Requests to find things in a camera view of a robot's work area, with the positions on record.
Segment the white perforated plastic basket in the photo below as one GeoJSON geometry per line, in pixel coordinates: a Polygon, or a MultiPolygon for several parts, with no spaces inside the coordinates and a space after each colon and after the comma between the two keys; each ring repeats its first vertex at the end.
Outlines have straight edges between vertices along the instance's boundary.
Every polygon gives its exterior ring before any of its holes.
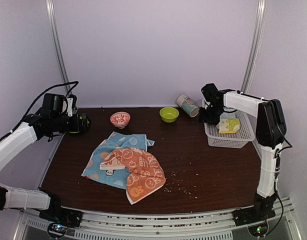
{"type": "Polygon", "coordinates": [[[237,133],[220,134],[215,125],[203,124],[209,146],[241,149],[247,143],[255,140],[256,137],[247,114],[238,110],[233,114],[240,121],[240,129],[237,133]]]}

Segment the orange bunny towel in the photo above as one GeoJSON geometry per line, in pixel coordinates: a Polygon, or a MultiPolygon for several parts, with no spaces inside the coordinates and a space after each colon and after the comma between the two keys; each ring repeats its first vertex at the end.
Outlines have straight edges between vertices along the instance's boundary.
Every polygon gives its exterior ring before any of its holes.
{"type": "Polygon", "coordinates": [[[105,157],[99,168],[115,171],[128,169],[126,196],[131,205],[156,192],[166,183],[159,161],[140,148],[117,148],[105,157]]]}

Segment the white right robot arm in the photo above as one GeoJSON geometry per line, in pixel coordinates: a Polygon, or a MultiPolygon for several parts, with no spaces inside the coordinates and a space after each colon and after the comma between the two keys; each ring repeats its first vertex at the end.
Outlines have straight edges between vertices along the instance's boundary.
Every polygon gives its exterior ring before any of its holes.
{"type": "Polygon", "coordinates": [[[206,84],[201,92],[208,103],[199,118],[206,124],[216,125],[225,108],[235,109],[256,118],[255,137],[261,148],[260,179],[253,206],[235,211],[255,221],[270,216],[278,197],[277,181],[280,173],[281,152],[286,142],[287,126],[281,102],[251,96],[233,89],[219,90],[214,83],[206,84]]]}

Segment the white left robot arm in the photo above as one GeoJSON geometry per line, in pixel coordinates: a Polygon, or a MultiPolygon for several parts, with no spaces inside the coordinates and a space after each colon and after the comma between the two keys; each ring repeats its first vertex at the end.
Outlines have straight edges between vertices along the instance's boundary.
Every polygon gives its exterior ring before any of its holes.
{"type": "MultiPolygon", "coordinates": [[[[84,134],[91,120],[79,114],[74,94],[43,93],[42,106],[36,113],[25,113],[20,122],[0,140],[0,172],[24,149],[47,137],[52,141],[66,133],[84,134]]],[[[28,190],[0,183],[0,211],[4,209],[33,209],[61,222],[66,212],[59,196],[45,190],[28,190]]]]}

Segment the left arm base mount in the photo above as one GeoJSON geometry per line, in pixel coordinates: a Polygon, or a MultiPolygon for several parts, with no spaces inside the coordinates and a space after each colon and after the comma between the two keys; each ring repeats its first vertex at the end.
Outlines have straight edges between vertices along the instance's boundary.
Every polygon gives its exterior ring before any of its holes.
{"type": "Polygon", "coordinates": [[[58,195],[47,190],[43,192],[50,197],[50,203],[48,209],[39,210],[39,217],[41,219],[61,223],[70,228],[80,226],[83,217],[81,211],[64,208],[58,195]]]}

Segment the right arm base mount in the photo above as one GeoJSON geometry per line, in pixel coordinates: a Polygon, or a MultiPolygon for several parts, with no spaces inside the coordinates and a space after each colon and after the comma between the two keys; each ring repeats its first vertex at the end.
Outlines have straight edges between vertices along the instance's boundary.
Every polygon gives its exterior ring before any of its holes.
{"type": "Polygon", "coordinates": [[[256,193],[253,199],[253,206],[237,208],[233,211],[235,225],[248,225],[275,217],[274,202],[276,199],[277,195],[275,193],[268,197],[262,197],[256,193]]]}

